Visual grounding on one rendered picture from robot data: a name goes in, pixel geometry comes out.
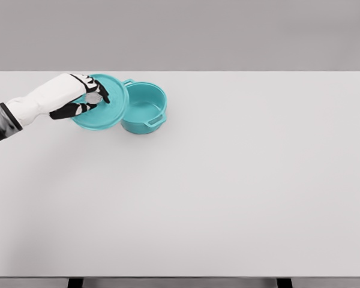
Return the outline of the teal pot lid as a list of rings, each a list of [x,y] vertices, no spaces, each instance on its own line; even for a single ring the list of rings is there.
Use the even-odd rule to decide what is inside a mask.
[[[90,74],[109,94],[110,103],[101,100],[97,107],[71,119],[87,130],[105,130],[121,121],[129,104],[129,94],[123,82],[108,74]]]

